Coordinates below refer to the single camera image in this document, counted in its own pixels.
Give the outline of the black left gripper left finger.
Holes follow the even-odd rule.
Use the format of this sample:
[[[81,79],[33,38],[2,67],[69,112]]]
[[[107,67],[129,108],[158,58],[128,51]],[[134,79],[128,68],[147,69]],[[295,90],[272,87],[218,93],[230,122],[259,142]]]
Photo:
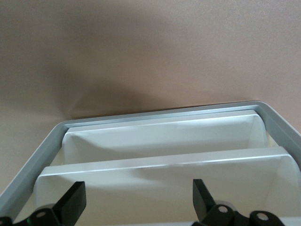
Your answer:
[[[2,226],[73,226],[87,204],[84,181],[75,182],[51,208],[33,212],[22,221],[13,223],[10,217],[1,217]]]

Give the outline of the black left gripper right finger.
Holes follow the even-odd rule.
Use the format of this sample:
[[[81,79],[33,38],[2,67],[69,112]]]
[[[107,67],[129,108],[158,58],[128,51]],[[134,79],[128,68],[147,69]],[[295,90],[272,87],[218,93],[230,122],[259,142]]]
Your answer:
[[[256,210],[245,217],[229,205],[217,204],[202,179],[193,180],[194,226],[283,226],[274,214]]]

